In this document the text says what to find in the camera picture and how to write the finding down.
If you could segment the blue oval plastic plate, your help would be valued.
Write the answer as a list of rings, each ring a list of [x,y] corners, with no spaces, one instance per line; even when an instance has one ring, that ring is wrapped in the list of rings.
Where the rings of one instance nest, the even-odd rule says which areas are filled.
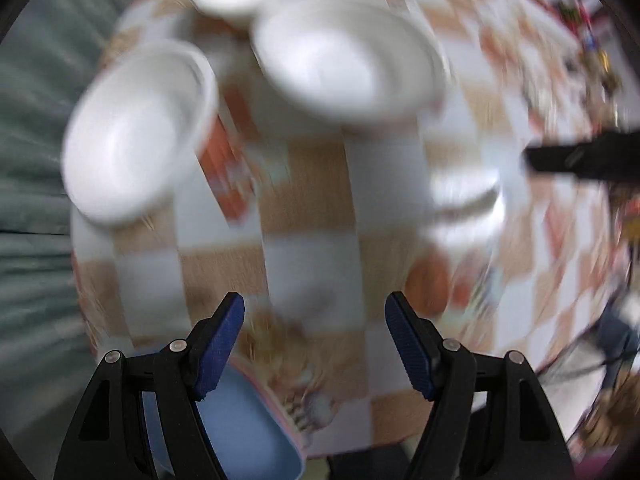
[[[298,479],[304,474],[302,436],[239,356],[230,358],[216,389],[195,406],[229,479]]]

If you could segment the large white foam bowl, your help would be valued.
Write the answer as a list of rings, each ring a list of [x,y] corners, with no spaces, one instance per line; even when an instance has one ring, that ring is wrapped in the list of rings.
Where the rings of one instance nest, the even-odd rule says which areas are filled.
[[[376,0],[290,0],[258,18],[252,47],[285,99],[343,124],[406,119],[451,84],[431,29]]]

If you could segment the teal curtain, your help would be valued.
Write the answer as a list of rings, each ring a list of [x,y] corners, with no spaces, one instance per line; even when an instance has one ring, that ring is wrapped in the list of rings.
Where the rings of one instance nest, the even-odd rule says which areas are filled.
[[[1,427],[60,430],[92,359],[61,178],[70,113],[130,0],[29,0],[1,41]]]

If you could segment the checkered patterned tablecloth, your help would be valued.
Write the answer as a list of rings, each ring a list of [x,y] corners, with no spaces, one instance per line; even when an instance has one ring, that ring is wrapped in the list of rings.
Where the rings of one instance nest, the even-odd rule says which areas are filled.
[[[532,0],[378,0],[434,29],[454,69],[439,118],[382,132],[318,122],[283,102],[250,46],[191,0],[132,0],[103,62],[149,42],[200,40],[221,76],[206,155],[159,210],[105,231],[72,221],[92,350],[185,335],[230,290],[242,358],[311,436],[313,456],[418,434],[430,409],[384,323],[402,290],[469,349],[543,367],[611,292],[604,188],[534,176],[529,144],[590,133],[577,39]]]

